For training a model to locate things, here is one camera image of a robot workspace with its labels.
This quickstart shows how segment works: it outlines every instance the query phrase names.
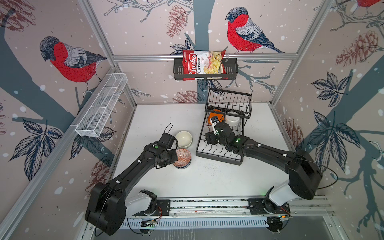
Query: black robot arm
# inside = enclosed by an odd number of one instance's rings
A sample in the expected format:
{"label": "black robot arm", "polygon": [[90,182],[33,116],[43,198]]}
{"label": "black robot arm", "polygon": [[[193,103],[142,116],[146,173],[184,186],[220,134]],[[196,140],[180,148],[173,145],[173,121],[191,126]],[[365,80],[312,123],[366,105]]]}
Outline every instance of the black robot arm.
{"label": "black robot arm", "polygon": [[[140,156],[124,172],[107,184],[97,183],[91,192],[85,220],[108,235],[114,234],[126,217],[124,201],[136,183],[151,168],[162,168],[177,161],[176,149],[168,150],[174,140],[174,136],[164,132],[159,141],[145,146]],[[156,200],[153,193],[144,193]],[[153,212],[155,205],[150,204],[148,211]]]}
{"label": "black robot arm", "polygon": [[279,168],[289,175],[289,186],[297,196],[313,199],[323,175],[307,152],[284,151],[263,145],[249,137],[236,136],[225,122],[213,123],[217,134],[205,134],[208,144],[219,143],[234,154],[256,158]]}

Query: black metal dish rack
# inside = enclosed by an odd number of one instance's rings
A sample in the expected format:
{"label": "black metal dish rack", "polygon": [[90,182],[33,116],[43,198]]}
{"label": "black metal dish rack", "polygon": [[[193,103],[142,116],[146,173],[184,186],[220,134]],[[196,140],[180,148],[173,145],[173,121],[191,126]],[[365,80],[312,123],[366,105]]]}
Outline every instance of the black metal dish rack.
{"label": "black metal dish rack", "polygon": [[243,162],[242,156],[232,154],[220,144],[207,144],[204,134],[213,130],[212,126],[209,124],[209,114],[219,113],[215,110],[219,110],[223,113],[223,121],[225,121],[226,115],[240,117],[241,120],[239,124],[235,127],[231,127],[231,129],[236,135],[244,135],[245,123],[247,122],[247,119],[251,117],[252,113],[252,94],[222,89],[209,89],[207,102],[205,103],[204,122],[196,148],[196,156],[241,165]]}

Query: white wire mesh basket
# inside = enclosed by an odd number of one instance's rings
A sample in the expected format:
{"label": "white wire mesh basket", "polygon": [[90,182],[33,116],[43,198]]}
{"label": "white wire mesh basket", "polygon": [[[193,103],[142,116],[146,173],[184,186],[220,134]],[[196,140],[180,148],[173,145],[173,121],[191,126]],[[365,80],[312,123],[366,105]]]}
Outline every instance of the white wire mesh basket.
{"label": "white wire mesh basket", "polygon": [[124,73],[112,73],[98,96],[76,127],[80,136],[99,137],[128,79]]}

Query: bird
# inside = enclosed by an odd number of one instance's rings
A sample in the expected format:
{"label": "bird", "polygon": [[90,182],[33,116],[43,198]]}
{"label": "bird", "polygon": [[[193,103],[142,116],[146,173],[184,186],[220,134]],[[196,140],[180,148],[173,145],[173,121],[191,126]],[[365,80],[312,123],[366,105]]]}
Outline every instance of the bird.
{"label": "bird", "polygon": [[228,41],[240,51],[253,53],[255,49],[269,48],[278,53],[284,53],[277,49],[274,44],[265,36],[263,30],[252,22],[248,11],[244,7],[235,7],[229,11],[228,20]]}
{"label": "bird", "polygon": [[49,59],[66,79],[87,84],[83,97],[86,93],[92,93],[88,90],[88,81],[93,75],[98,77],[96,68],[102,60],[107,59],[100,54],[88,52],[84,48],[72,47],[60,42],[53,36],[47,36],[41,41],[40,51],[44,61]]}
{"label": "bird", "polygon": [[[342,5],[342,4],[349,2],[349,1],[352,1],[352,0],[345,0],[341,3],[339,3],[339,5]],[[355,1],[357,2],[358,7],[365,7],[366,8],[367,13],[364,15],[364,16],[366,16],[368,14],[372,14],[371,12],[368,12],[368,8],[370,6],[378,3],[381,0],[355,0]]]}

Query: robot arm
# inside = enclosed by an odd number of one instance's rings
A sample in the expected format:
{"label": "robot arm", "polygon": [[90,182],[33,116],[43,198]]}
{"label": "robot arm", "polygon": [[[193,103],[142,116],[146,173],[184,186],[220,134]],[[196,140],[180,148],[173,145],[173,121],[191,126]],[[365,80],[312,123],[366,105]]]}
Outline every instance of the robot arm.
{"label": "robot arm", "polygon": [[142,190],[127,202],[125,199],[151,168],[162,168],[177,161],[176,149],[169,150],[174,141],[174,136],[164,132],[159,141],[145,146],[140,156],[124,172],[107,184],[97,183],[91,192],[85,220],[112,235],[126,217],[145,210],[148,214],[154,212],[156,195],[150,191]]}
{"label": "robot arm", "polygon": [[322,173],[307,152],[283,151],[262,145],[246,136],[236,136],[230,126],[225,122],[218,122],[217,117],[213,117],[211,123],[214,131],[205,134],[208,144],[219,143],[234,154],[256,158],[289,175],[289,181],[270,189],[267,200],[281,206],[297,197],[313,199]]}

